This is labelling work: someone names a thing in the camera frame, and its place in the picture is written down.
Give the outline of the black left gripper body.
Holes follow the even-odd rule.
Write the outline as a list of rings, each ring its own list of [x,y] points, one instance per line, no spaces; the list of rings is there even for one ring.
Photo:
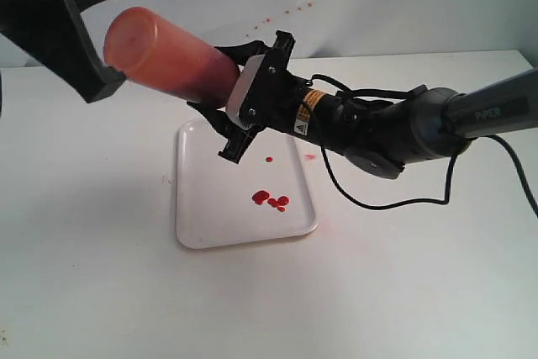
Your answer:
[[[1,34],[66,82],[76,80],[73,0],[1,0]]]

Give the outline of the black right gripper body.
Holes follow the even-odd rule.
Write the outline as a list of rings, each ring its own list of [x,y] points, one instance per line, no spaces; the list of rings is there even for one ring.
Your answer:
[[[254,124],[268,126],[298,89],[311,85],[309,80],[294,76],[287,69],[294,46],[293,35],[278,30],[270,50],[251,57],[241,67],[226,103],[226,115],[234,124],[242,129]]]

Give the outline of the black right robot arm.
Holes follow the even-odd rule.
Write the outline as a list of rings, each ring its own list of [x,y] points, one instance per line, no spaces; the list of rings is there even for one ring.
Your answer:
[[[456,156],[478,137],[537,125],[536,70],[468,94],[423,85],[407,92],[351,90],[341,83],[328,94],[289,72],[294,44],[280,31],[273,45],[255,40],[224,48],[242,67],[239,80],[225,110],[198,107],[226,139],[224,159],[240,161],[258,133],[273,129],[395,179],[406,165]]]

